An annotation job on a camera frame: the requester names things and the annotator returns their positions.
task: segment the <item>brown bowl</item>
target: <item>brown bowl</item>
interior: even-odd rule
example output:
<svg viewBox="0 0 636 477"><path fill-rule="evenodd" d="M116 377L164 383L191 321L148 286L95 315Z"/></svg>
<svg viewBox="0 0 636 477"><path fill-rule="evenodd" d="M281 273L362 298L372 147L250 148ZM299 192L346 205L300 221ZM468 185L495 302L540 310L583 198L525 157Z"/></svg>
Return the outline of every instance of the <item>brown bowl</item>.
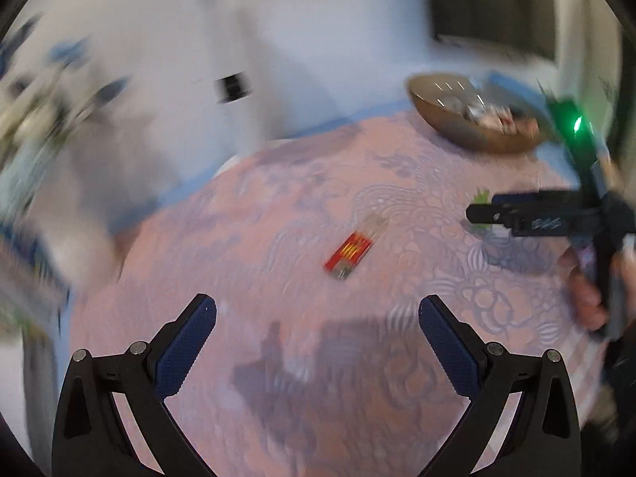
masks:
<svg viewBox="0 0 636 477"><path fill-rule="evenodd" d="M406 82L411 100L418 113L431 127L449 141L469 151L489 154L521 154L553 138L549 120L543 117L525 100L498 86L484 86L477 90L471 81L453 74L431 74L413 76ZM480 127L463 116L447 111L438 100L457 97L467 104L479 97L486 104L515 107L527 116L535 117L539 123L539 135L528 138L520 134L506 135L498 131Z"/></svg>

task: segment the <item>human hand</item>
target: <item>human hand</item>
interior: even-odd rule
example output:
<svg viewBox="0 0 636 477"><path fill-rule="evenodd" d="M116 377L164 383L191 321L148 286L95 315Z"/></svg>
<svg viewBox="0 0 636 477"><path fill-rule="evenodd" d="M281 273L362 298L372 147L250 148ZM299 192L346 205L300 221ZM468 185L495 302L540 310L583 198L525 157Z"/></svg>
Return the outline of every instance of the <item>human hand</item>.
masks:
<svg viewBox="0 0 636 477"><path fill-rule="evenodd" d="M572 248L564 253L558 263L562 267L573 267L567 280L567 288L576 320L587 330L598 330L609 320L609 314L601 306L599 289L581 271L576 253ZM617 254L612 261L612 271L624 281L628 318L632 320L636 316L636 256L634 252Z"/></svg>

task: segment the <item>tablecloth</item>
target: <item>tablecloth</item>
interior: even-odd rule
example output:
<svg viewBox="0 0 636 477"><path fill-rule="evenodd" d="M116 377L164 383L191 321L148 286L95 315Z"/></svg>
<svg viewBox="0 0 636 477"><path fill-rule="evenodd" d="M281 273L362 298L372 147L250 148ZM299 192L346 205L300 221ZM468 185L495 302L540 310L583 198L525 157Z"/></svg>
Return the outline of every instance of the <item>tablecloth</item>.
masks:
<svg viewBox="0 0 636 477"><path fill-rule="evenodd" d="M121 353L207 293L217 325L166 405L218 475L415 476L467 404L417 323L429 294L484 341L561 351L587 416L603 346L574 324L555 269L564 241L464 220L478 189L563 185L531 155L461 151L414 112L303 138L145 221L119 283L75 305L71 345ZM386 233L336 280L322 265L371 212L389 220Z"/></svg>

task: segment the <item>silver bolt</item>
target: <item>silver bolt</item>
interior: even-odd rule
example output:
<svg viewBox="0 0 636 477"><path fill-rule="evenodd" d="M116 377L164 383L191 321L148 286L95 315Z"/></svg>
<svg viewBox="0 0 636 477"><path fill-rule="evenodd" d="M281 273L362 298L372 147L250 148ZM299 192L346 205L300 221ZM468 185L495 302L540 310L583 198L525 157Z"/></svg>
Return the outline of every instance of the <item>silver bolt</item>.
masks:
<svg viewBox="0 0 636 477"><path fill-rule="evenodd" d="M561 353L557 352L556 350L548 350L548 358L552 362L557 363L561 360Z"/></svg>
<svg viewBox="0 0 636 477"><path fill-rule="evenodd" d="M75 362L81 362L86 358L86 350L77 350L73 353L73 360Z"/></svg>
<svg viewBox="0 0 636 477"><path fill-rule="evenodd" d="M486 349L488 350L488 353L495 355L495 357L504 354L504 347L499 343L488 343L486 345Z"/></svg>
<svg viewBox="0 0 636 477"><path fill-rule="evenodd" d="M137 341L132 343L128 349L133 355L141 355L141 353L145 352L146 346L147 344L144 341Z"/></svg>

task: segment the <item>patterned tablecloth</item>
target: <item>patterned tablecloth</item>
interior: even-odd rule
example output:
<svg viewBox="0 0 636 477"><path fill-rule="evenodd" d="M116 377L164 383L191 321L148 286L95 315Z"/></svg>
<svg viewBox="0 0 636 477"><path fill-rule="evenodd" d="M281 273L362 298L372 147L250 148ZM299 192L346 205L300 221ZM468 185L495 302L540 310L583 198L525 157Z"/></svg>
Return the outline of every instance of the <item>patterned tablecloth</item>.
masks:
<svg viewBox="0 0 636 477"><path fill-rule="evenodd" d="M220 477L417 475L466 406L417 324L433 293L485 341L560 350L584 419L603 346L573 323L564 243L463 220L478 188L537 186L563 182L530 157L459 151L413 113L288 143L142 224L119 283L75 306L72 348L121 353L196 293L215 298L216 328L166 403ZM372 211L386 233L335 280L323 263Z"/></svg>

